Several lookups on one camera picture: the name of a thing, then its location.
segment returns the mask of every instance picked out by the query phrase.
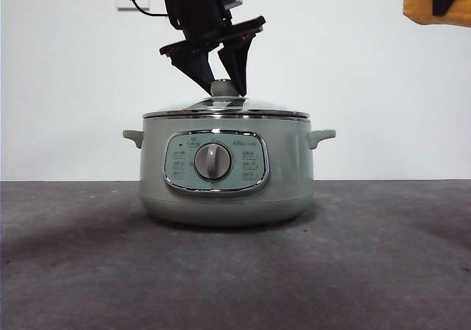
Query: yellow object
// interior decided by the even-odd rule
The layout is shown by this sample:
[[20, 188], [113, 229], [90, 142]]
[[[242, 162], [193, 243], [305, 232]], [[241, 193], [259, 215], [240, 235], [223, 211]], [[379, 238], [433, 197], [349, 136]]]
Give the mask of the yellow object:
[[432, 14], [432, 0], [404, 0], [404, 15], [418, 24], [452, 24], [471, 27], [471, 0], [455, 0], [442, 17]]

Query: electric hot pot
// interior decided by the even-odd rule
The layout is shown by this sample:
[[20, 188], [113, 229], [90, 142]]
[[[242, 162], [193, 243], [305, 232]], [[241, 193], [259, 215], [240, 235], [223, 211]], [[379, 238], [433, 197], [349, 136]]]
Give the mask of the electric hot pot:
[[313, 200], [311, 150], [335, 130], [309, 115], [239, 96], [229, 80], [212, 97], [144, 115], [123, 137], [141, 149], [140, 195], [155, 216], [192, 225], [255, 225], [300, 214]]

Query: pot lid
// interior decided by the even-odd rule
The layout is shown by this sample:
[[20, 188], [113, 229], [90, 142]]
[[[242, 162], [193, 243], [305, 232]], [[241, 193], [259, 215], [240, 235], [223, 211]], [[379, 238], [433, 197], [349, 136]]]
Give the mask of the pot lid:
[[223, 83], [228, 81], [215, 81], [212, 95], [198, 102], [186, 102], [164, 108], [161, 111], [144, 114], [145, 119], [165, 116], [198, 116], [198, 115], [229, 115], [229, 116], [283, 116], [307, 119], [309, 114], [284, 108], [269, 102], [249, 99], [227, 90], [218, 91]]

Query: chrome trim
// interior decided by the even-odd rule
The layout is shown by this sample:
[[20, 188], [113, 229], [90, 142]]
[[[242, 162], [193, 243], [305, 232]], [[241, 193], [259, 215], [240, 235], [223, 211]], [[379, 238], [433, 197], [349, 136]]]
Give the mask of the chrome trim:
[[293, 116], [275, 116], [275, 115], [228, 115], [228, 114], [202, 114], [202, 115], [175, 115], [175, 116], [149, 116], [144, 119], [267, 119], [267, 120], [289, 120], [293, 122], [308, 122], [311, 120], [307, 118], [293, 117]]
[[309, 118], [308, 113], [300, 111], [288, 110], [264, 110], [264, 109], [184, 109], [184, 110], [170, 110], [170, 111], [156, 111], [154, 113], [144, 114], [144, 119], [160, 118], [167, 116], [190, 116], [190, 115], [262, 115], [262, 116], [278, 116], [278, 117], [291, 117], [291, 118]]
[[[191, 189], [187, 188], [184, 186], [179, 186], [175, 183], [173, 183], [169, 176], [167, 175], [165, 165], [167, 162], [167, 154], [169, 153], [169, 143], [170, 141], [177, 137], [177, 136], [184, 136], [184, 135], [193, 135], [193, 134], [199, 134], [199, 133], [212, 133], [212, 134], [231, 134], [231, 135], [250, 135], [255, 137], [262, 146], [262, 153], [263, 153], [263, 163], [265, 165], [265, 172], [263, 174], [263, 177], [255, 184], [248, 186], [246, 188], [240, 188], [240, 189], [208, 189], [208, 190], [201, 190], [201, 189]], [[172, 135], [169, 140], [167, 141], [166, 145], [166, 154], [165, 154], [165, 160], [163, 162], [163, 177], [167, 185], [172, 187], [173, 189], [177, 190], [178, 192], [186, 195], [191, 195], [191, 196], [200, 196], [200, 197], [234, 197], [234, 196], [242, 196], [242, 195], [248, 195], [248, 194], [253, 194], [260, 189], [262, 189], [266, 183], [268, 183], [268, 180], [270, 178], [270, 163], [269, 163], [269, 157], [268, 157], [268, 150], [266, 148], [266, 142], [263, 139], [262, 136], [258, 135], [257, 133], [254, 133], [252, 131], [237, 131], [237, 130], [221, 130], [221, 129], [212, 129], [212, 130], [192, 130], [192, 131], [180, 131], [178, 133], [175, 133]]]

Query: black cable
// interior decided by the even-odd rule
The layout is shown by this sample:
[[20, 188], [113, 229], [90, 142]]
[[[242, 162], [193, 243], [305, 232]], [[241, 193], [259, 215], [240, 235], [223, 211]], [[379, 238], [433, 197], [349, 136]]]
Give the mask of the black cable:
[[138, 3], [135, 0], [131, 0], [134, 4], [135, 8], [141, 11], [144, 15], [150, 15], [151, 17], [167, 17], [168, 15], [165, 13], [149, 13], [144, 11], [142, 8], [139, 7]]

